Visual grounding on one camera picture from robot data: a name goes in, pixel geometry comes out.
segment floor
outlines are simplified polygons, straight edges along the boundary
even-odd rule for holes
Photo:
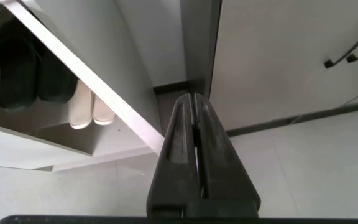
[[[261,217],[358,218],[358,112],[231,138]],[[144,216],[157,156],[61,172],[0,168],[12,214]]]

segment shoe cabinet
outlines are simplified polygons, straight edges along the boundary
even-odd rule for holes
[[[162,147],[150,78],[114,0],[0,2],[0,26],[16,18],[116,114],[83,129],[68,123],[68,104],[42,101],[0,108],[0,166],[63,170]]]

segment white cabinet door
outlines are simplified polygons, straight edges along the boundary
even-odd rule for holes
[[[210,97],[223,126],[335,108],[357,96],[358,62],[324,67],[357,41],[358,1],[224,0]]]
[[[0,166],[36,169],[86,159],[90,155],[0,127]]]
[[[138,137],[159,153],[157,99],[115,0],[28,0],[4,3]]]

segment white wall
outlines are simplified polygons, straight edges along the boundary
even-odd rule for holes
[[[179,0],[117,0],[153,86],[186,80]]]

